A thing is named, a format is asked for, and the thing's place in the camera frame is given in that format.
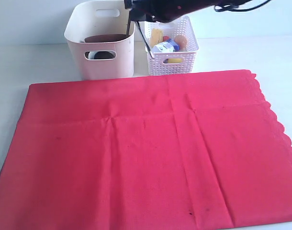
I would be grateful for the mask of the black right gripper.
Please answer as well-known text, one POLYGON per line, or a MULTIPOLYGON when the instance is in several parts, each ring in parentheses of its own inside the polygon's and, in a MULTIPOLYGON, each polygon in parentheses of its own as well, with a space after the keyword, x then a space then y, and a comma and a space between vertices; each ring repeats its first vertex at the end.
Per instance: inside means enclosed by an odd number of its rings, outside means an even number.
POLYGON ((124 0, 129 17, 134 22, 169 23, 185 14, 219 5, 222 0, 124 0))

